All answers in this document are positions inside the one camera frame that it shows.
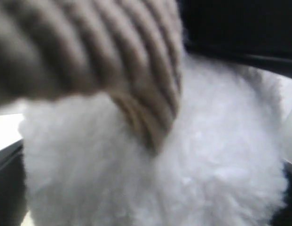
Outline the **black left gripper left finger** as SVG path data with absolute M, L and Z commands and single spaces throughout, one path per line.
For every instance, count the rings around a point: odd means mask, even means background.
M 22 140 L 0 150 L 0 226 L 19 226 L 27 213 L 22 157 Z

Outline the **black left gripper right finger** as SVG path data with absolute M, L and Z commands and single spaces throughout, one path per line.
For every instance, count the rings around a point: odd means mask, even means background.
M 285 160 L 285 173 L 288 179 L 288 189 L 285 193 L 286 206 L 272 219 L 272 226 L 292 226 L 292 163 Z

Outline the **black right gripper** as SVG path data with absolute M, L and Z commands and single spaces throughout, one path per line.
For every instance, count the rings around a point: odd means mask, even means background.
M 292 78 L 292 0 L 181 0 L 189 52 Z

